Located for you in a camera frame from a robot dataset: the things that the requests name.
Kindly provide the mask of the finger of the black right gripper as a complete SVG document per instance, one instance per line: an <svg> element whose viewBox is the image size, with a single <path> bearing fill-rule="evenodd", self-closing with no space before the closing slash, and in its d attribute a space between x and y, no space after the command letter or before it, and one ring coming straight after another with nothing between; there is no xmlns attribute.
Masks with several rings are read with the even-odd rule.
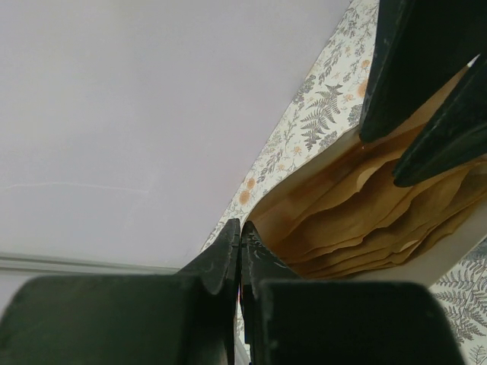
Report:
<svg viewBox="0 0 487 365"><path fill-rule="evenodd" d="M394 171L394 184L416 185L486 153L486 56L460 79Z"/></svg>
<svg viewBox="0 0 487 365"><path fill-rule="evenodd" d="M486 47L486 2L379 3L360 139L387 136Z"/></svg>

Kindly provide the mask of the floral table mat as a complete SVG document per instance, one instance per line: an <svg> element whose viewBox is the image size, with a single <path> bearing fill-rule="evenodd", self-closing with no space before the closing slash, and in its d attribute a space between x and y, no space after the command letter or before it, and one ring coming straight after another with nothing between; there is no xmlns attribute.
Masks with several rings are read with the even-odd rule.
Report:
<svg viewBox="0 0 487 365"><path fill-rule="evenodd" d="M353 1L222 220L252 221L306 278L414 281L442 305L468 364L486 362L486 160L398 188L393 167L455 86L391 136L358 124L379 4Z"/></svg>

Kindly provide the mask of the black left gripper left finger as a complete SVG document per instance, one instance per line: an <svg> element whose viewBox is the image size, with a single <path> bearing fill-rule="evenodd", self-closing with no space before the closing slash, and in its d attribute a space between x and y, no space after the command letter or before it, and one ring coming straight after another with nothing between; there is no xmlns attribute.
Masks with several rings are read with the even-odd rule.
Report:
<svg viewBox="0 0 487 365"><path fill-rule="evenodd" d="M232 364L240 222L173 275L42 276L1 319L3 364Z"/></svg>

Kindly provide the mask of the aluminium frame rail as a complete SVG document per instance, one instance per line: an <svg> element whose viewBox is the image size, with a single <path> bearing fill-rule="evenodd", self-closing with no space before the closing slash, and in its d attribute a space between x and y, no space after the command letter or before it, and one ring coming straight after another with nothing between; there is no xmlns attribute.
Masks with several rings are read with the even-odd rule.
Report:
<svg viewBox="0 0 487 365"><path fill-rule="evenodd" d="M171 275L178 268L61 259L41 255L1 254L1 270L69 274L161 274Z"/></svg>

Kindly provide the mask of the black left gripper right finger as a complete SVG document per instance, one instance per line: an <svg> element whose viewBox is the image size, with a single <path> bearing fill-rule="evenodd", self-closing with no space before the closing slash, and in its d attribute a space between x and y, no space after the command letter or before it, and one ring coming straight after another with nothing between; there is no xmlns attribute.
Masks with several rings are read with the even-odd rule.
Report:
<svg viewBox="0 0 487 365"><path fill-rule="evenodd" d="M309 281L241 234L241 306L254 364L462 364L438 302L400 281Z"/></svg>

